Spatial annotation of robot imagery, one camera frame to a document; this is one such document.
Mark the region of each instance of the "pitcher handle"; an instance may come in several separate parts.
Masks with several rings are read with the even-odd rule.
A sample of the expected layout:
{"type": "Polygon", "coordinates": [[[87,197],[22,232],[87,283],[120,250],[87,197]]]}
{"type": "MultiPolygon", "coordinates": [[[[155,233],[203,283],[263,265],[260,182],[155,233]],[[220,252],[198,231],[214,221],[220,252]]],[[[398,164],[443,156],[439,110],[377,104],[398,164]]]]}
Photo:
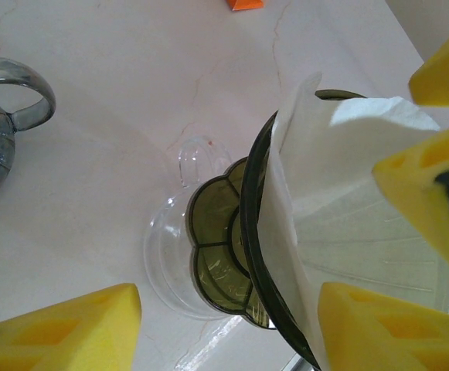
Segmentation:
{"type": "Polygon", "coordinates": [[[231,165],[226,147],[215,138],[199,135],[182,144],[179,151],[179,174],[184,187],[222,175],[231,165]]]}
{"type": "Polygon", "coordinates": [[[49,120],[56,110],[56,98],[51,86],[30,67],[0,57],[0,84],[20,85],[35,90],[43,98],[30,107],[8,113],[15,131],[24,131],[49,120]]]}

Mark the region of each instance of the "countertop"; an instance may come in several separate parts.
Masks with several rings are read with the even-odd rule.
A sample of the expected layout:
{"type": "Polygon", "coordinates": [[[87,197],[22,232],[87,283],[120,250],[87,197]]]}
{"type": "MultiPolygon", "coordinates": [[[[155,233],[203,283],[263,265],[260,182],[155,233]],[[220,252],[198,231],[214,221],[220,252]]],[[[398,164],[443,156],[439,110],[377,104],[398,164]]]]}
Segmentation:
{"type": "MultiPolygon", "coordinates": [[[[422,63],[383,0],[0,0],[0,56],[53,87],[50,122],[17,134],[0,190],[0,321],[134,282],[143,321],[134,369],[280,370],[294,355],[277,332],[240,318],[199,322],[167,308],[142,244],[179,188],[177,153],[194,134],[247,154],[308,74],[322,88],[409,97],[422,63]]],[[[36,98],[0,87],[9,110],[36,98]]],[[[449,110],[432,110],[449,126],[449,110]]]]}

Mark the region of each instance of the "orange object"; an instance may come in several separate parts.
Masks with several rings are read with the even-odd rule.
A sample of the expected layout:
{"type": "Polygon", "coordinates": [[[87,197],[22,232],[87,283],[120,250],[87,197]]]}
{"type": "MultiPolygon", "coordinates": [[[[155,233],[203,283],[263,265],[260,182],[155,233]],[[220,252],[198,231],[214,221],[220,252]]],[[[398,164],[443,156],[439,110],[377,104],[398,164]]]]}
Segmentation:
{"type": "Polygon", "coordinates": [[[232,10],[247,10],[264,7],[263,0],[227,0],[232,10]]]}

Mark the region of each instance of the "white paper filter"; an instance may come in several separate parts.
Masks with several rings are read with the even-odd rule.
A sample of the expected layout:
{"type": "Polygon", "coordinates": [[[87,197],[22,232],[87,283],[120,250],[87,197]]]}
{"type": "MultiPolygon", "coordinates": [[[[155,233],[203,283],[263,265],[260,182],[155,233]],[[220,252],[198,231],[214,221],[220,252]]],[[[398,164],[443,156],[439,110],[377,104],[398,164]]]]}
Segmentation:
{"type": "Polygon", "coordinates": [[[319,366],[323,282],[354,284],[447,311],[449,267],[382,197],[377,161],[439,130],[400,97],[325,101],[306,80],[274,123],[258,223],[264,261],[319,366]]]}

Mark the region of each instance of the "white paper towel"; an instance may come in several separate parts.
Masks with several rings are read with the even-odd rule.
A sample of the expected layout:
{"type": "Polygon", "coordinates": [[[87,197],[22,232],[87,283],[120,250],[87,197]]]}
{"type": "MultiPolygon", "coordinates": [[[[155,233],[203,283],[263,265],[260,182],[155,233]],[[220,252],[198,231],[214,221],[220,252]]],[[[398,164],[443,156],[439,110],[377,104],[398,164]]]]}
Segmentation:
{"type": "Polygon", "coordinates": [[[321,74],[277,114],[258,224],[265,263],[320,367],[325,281],[343,281],[446,311],[449,267],[372,180],[377,161],[439,130],[400,97],[320,100],[321,74]]]}

